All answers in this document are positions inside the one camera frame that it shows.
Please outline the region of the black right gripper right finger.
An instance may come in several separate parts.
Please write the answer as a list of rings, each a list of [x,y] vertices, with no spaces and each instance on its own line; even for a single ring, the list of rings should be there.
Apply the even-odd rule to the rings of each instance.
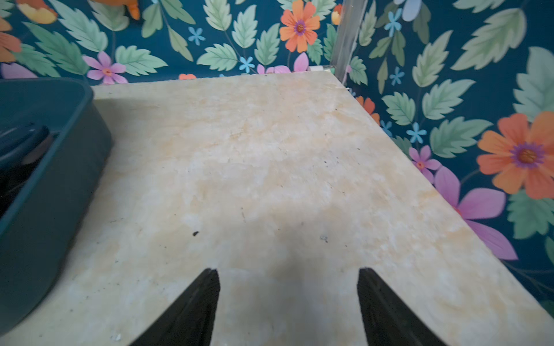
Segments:
[[[359,270],[357,294],[369,345],[446,345],[372,268]]]

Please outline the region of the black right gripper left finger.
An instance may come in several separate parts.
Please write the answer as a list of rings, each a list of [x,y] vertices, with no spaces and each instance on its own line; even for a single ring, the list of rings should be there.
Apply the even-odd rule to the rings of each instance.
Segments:
[[[217,270],[205,269],[133,345],[209,345],[221,290]]]

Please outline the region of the blue handled scissors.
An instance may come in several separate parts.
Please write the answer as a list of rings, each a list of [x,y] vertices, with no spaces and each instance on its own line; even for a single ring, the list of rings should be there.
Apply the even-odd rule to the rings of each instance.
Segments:
[[[1,171],[39,161],[53,140],[44,125],[21,123],[1,127]]]

